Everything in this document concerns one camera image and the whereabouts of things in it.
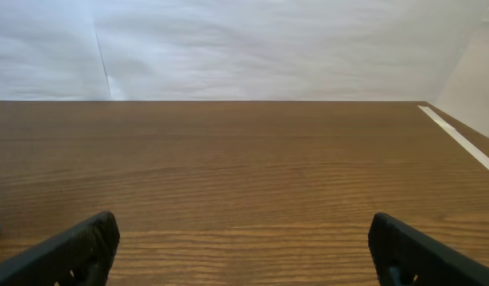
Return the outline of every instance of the brown wooden surface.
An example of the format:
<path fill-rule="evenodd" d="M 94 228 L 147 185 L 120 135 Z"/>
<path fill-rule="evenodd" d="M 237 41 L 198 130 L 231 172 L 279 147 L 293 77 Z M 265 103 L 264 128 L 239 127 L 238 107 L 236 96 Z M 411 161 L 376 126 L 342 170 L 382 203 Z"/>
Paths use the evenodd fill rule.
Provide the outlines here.
<path fill-rule="evenodd" d="M 385 211 L 489 266 L 489 172 L 417 104 L 0 102 L 0 261 L 111 210 L 109 285 L 378 285 Z"/>

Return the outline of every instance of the white tape strip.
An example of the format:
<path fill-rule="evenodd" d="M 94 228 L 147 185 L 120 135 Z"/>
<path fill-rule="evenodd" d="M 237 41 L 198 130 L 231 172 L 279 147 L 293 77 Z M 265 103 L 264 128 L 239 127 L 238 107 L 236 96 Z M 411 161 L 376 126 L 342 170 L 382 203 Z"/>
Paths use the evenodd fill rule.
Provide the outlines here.
<path fill-rule="evenodd" d="M 442 129 L 447 132 L 451 137 L 456 140 L 460 145 L 465 148 L 475 159 L 477 159 L 484 167 L 489 170 L 489 158 L 481 150 L 477 149 L 467 138 L 463 137 L 454 127 L 449 125 L 444 119 L 436 114 L 431 108 L 427 106 L 419 106 L 431 119 L 434 120 Z"/>

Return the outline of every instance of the white backdrop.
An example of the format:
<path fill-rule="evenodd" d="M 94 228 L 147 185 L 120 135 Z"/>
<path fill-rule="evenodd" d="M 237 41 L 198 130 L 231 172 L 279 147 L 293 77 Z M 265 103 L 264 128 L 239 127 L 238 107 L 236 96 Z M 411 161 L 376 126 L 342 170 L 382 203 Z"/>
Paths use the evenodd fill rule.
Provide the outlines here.
<path fill-rule="evenodd" d="M 488 4 L 0 0 L 0 99 L 432 101 Z"/>

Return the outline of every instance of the wooden table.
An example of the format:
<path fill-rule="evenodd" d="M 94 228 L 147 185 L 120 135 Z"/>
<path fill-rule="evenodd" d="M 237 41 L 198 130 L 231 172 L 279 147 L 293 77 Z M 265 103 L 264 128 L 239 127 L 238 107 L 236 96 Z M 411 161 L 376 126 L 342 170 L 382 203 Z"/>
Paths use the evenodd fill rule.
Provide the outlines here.
<path fill-rule="evenodd" d="M 419 104 L 0 102 L 0 261 L 110 210 L 109 285 L 378 285 L 384 211 L 489 266 L 489 171 Z"/>

